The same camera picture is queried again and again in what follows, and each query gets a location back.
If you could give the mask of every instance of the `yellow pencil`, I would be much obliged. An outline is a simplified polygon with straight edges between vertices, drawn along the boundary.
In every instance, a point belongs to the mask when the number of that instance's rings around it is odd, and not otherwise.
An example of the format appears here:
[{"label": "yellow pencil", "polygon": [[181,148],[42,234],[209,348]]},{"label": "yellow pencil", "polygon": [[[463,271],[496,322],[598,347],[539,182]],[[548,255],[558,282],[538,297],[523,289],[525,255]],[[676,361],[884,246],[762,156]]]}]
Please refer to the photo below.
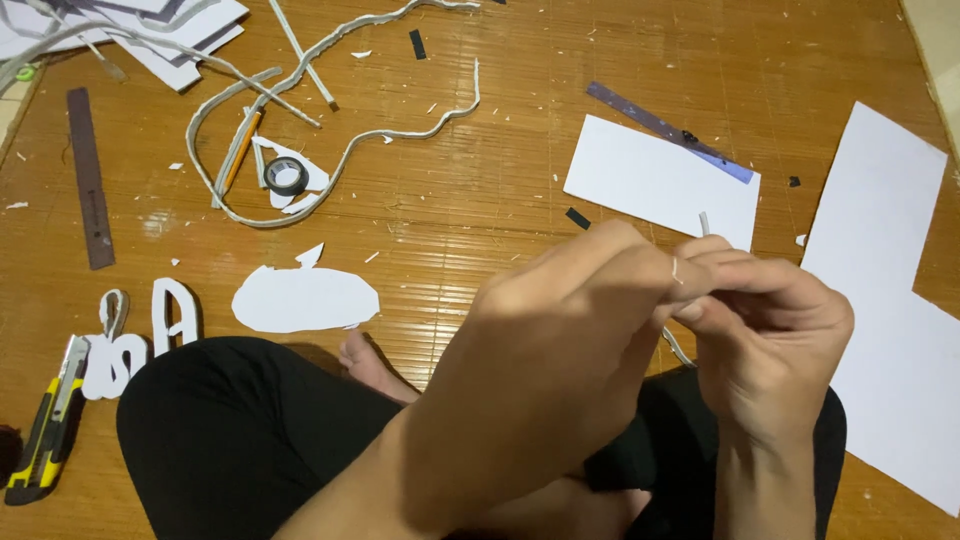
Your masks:
[{"label": "yellow pencil", "polygon": [[243,162],[243,157],[247,154],[247,149],[250,148],[250,140],[253,138],[253,132],[255,132],[256,127],[260,125],[260,118],[262,117],[263,108],[260,107],[253,113],[253,121],[247,128],[247,132],[243,135],[243,140],[240,142],[240,148],[237,149],[236,157],[233,158],[233,165],[230,166],[230,171],[227,173],[227,181],[224,182],[224,195],[230,191],[230,187],[233,185],[233,179],[237,177],[237,171],[240,170],[240,163]]}]

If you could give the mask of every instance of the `black pants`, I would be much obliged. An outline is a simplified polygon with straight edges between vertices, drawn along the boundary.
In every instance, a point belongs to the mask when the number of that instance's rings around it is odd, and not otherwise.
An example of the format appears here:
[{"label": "black pants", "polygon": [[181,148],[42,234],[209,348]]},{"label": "black pants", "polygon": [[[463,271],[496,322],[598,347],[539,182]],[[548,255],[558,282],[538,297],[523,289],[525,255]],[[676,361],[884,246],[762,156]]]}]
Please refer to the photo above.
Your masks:
[{"label": "black pants", "polygon": [[[141,369],[120,400],[117,435],[157,537],[265,539],[400,409],[276,343],[220,337]],[[822,539],[846,442],[832,391],[814,439]],[[629,538],[710,538],[716,453],[696,372],[676,370],[644,383],[636,419],[585,470],[594,490],[653,491]]]}]

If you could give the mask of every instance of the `metal ruler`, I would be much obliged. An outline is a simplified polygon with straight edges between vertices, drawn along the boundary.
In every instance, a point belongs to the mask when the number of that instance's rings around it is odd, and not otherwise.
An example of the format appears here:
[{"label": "metal ruler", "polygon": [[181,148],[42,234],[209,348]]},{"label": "metal ruler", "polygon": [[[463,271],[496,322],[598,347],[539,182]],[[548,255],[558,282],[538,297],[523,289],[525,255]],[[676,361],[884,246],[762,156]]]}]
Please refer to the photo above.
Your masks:
[{"label": "metal ruler", "polygon": [[80,193],[80,212],[84,219],[86,256],[90,270],[110,266],[113,258],[113,239],[100,177],[100,159],[97,141],[93,136],[93,117],[86,88],[74,88],[66,93],[66,108],[70,113],[70,141],[73,144],[73,162],[77,170],[77,190]]},{"label": "metal ruler", "polygon": [[749,184],[750,179],[754,176],[754,171],[737,165],[720,152],[701,142],[700,139],[698,139],[691,132],[687,130],[678,130],[677,128],[661,120],[652,112],[641,108],[637,104],[631,102],[623,96],[618,95],[616,92],[607,88],[606,86],[601,85],[600,83],[595,81],[590,83],[590,86],[587,86],[587,94],[599,99],[614,109],[623,112],[627,116],[630,116],[641,126],[647,128],[657,135],[660,135],[666,140],[669,140],[676,145],[683,146],[697,157],[705,160],[706,162],[738,179],[744,184]]}]

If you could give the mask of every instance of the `black tape piece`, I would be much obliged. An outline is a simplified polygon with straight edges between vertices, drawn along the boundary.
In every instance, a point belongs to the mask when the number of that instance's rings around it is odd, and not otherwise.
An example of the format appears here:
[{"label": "black tape piece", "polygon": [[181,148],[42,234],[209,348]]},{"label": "black tape piece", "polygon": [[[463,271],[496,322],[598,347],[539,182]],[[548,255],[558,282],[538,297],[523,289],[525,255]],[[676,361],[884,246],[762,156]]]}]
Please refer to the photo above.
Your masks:
[{"label": "black tape piece", "polygon": [[420,38],[420,30],[411,30],[410,40],[414,43],[414,54],[417,55],[417,60],[426,59],[426,51],[423,49],[423,39]]},{"label": "black tape piece", "polygon": [[[297,180],[292,184],[277,184],[276,175],[286,169],[295,169],[297,171]],[[267,166],[263,168],[263,182],[277,195],[296,197],[306,191],[306,185],[310,182],[310,174],[306,172],[306,167],[304,167],[303,163],[300,163],[299,160],[290,157],[280,157],[267,163]]]},{"label": "black tape piece", "polygon": [[566,217],[570,218],[573,223],[579,225],[584,231],[590,228],[590,220],[586,219],[582,213],[573,209],[573,207],[570,207],[570,209],[566,211]]}]

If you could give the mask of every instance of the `yellow utility knife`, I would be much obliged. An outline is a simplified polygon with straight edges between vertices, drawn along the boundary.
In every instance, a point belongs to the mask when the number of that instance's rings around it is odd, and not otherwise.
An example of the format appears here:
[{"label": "yellow utility knife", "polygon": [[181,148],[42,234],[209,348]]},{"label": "yellow utility knife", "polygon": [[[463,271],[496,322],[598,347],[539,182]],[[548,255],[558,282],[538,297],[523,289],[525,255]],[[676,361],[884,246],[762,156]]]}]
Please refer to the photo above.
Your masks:
[{"label": "yellow utility knife", "polygon": [[90,342],[76,335],[70,338],[60,374],[50,381],[36,412],[30,439],[7,484],[4,503],[19,506],[39,501],[57,485],[60,469],[77,435],[84,396],[86,355]]}]

